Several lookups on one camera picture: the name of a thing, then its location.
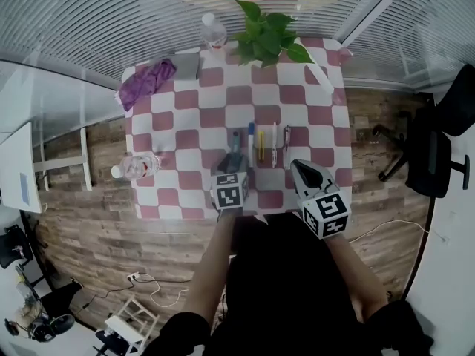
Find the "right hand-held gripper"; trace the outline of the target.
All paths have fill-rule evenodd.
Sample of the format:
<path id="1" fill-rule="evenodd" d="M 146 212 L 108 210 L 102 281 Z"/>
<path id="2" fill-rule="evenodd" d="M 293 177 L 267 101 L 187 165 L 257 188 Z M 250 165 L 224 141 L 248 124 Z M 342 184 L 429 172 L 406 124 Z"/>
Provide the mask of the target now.
<path id="1" fill-rule="evenodd" d="M 346 195 L 323 166 L 294 159 L 290 171 L 295 191 L 301 199 L 301 220 L 320 240 L 344 232 L 351 209 Z"/>

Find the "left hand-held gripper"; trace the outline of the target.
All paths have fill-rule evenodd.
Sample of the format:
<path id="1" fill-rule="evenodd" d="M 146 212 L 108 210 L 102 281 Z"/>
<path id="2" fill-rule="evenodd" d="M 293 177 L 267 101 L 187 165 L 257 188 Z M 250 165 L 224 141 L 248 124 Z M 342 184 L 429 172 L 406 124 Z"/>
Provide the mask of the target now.
<path id="1" fill-rule="evenodd" d="M 212 176 L 212 198 L 218 211 L 242 208 L 249 196 L 249 159 L 240 155 L 238 173 L 232 173 L 232 155 L 227 153 L 217 165 L 217 175 Z"/>

